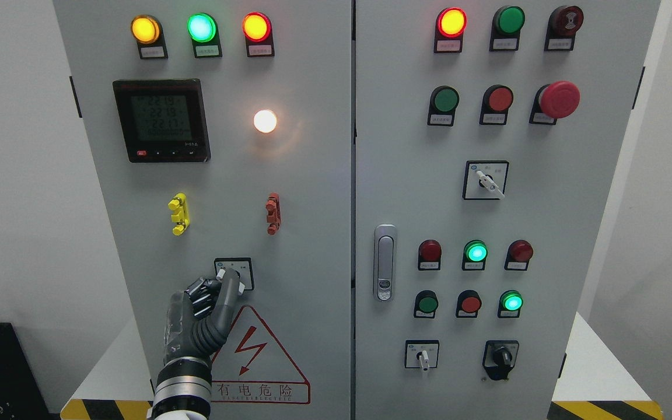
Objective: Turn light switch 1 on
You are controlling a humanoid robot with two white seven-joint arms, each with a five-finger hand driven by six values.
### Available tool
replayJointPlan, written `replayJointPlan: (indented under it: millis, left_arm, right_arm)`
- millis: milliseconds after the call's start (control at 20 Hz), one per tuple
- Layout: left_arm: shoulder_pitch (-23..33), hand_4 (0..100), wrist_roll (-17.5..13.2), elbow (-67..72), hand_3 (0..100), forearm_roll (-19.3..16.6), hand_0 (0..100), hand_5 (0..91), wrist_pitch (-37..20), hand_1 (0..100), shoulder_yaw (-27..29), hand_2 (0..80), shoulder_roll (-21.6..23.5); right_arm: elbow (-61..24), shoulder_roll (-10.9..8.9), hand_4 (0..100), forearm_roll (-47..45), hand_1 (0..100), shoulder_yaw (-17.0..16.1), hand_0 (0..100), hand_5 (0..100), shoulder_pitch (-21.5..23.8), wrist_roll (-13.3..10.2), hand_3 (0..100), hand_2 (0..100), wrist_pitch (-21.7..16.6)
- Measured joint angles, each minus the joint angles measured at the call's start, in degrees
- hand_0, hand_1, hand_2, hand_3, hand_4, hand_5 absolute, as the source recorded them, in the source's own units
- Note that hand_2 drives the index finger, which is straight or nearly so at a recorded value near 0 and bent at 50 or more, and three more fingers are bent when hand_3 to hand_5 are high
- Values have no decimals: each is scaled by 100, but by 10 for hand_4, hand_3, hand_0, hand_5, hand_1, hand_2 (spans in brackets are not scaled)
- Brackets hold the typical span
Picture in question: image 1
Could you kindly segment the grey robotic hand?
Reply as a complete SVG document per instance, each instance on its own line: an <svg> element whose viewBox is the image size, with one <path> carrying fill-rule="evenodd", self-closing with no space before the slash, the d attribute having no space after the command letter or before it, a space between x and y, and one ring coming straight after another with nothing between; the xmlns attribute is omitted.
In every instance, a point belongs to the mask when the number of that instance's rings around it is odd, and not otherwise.
<svg viewBox="0 0 672 420"><path fill-rule="evenodd" d="M198 278L173 293L166 314L163 362L184 356L204 359L221 349L243 290L240 274L222 268L214 279Z"/></svg>

